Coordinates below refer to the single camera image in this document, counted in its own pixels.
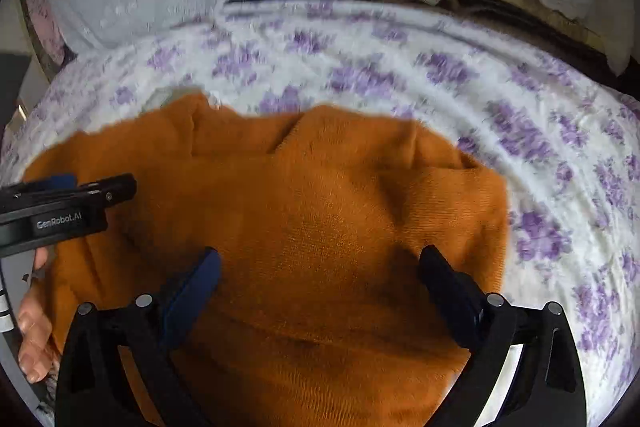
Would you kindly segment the person's left hand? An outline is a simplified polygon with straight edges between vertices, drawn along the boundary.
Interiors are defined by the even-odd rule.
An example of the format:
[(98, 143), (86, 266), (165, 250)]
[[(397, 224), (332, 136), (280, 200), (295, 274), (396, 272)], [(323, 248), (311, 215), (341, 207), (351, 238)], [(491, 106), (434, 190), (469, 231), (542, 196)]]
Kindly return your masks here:
[(58, 368), (58, 352), (51, 345), (52, 324), (44, 311), (42, 278), (38, 277), (48, 264), (49, 251), (40, 247), (35, 252), (34, 270), (29, 290), (18, 308), (17, 326), (22, 334), (18, 351), (18, 366), (29, 384), (43, 381), (52, 369)]

